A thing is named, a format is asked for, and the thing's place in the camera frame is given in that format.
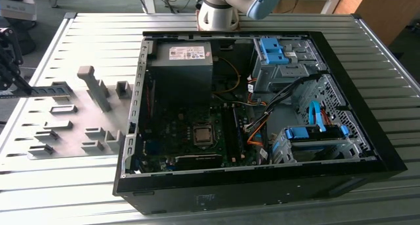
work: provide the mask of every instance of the open computer case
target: open computer case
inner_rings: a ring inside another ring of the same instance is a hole
[[[114,195],[143,214],[339,197],[407,170],[321,32],[146,32]]]

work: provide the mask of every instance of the green circuit board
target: green circuit board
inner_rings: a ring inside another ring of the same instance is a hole
[[[153,140],[145,144],[145,154],[147,157],[149,171],[171,171],[169,167],[174,163],[175,157],[182,155],[222,155],[224,167],[238,167],[256,165],[256,150],[250,147],[242,153],[242,158],[237,162],[228,159],[228,149],[224,135],[221,105],[210,108],[193,109],[163,109],[159,118],[149,130],[153,132]],[[236,112],[240,126],[248,124],[246,108],[236,105]],[[212,126],[213,144],[197,146],[194,142],[194,126]]]

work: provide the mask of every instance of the aluminum workbench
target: aluminum workbench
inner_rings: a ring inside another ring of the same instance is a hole
[[[54,101],[22,99],[0,135],[2,224],[420,224],[420,88],[364,21],[351,15],[296,14],[264,21],[242,16],[241,21],[242,30],[324,32],[408,171],[329,200],[143,216],[111,194],[117,154],[28,159],[28,148],[38,142],[34,132],[55,118],[48,112]],[[77,93],[85,93],[77,78],[81,65],[93,65],[95,77],[109,85],[123,80],[133,84],[142,32],[196,27],[194,14],[68,14],[31,85],[67,81]],[[82,115],[87,109],[81,108]],[[122,119],[105,123],[105,128],[125,128],[127,115],[122,112]],[[75,132],[83,134],[86,122],[72,117]]]

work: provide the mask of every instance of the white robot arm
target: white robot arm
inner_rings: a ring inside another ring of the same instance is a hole
[[[198,14],[201,30],[228,31],[238,27],[237,10],[256,19],[264,19],[280,0],[205,0]]]

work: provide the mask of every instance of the blue plastic clip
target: blue plastic clip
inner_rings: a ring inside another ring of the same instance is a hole
[[[344,136],[348,137],[351,132],[349,132],[349,129],[348,129],[347,125],[341,125],[340,129],[341,129],[341,132],[343,132]]]
[[[288,137],[288,139],[292,139],[292,138],[293,138],[293,135],[292,135],[292,133],[291,133],[289,129],[287,129],[287,130],[285,130],[285,133],[287,133],[287,137]]]
[[[282,46],[276,38],[261,38],[261,50],[266,56],[268,64],[289,64],[289,59],[284,56]]]
[[[278,146],[280,146],[280,142],[277,142],[274,147],[273,147],[273,153],[276,152],[276,149],[277,149]]]
[[[317,126],[320,126],[321,132],[327,131],[324,122],[323,122],[321,105],[319,101],[311,101],[311,104],[309,104],[309,124],[316,124]]]
[[[293,134],[293,139],[309,138],[308,130],[305,127],[295,127],[295,128],[289,128],[289,130]]]

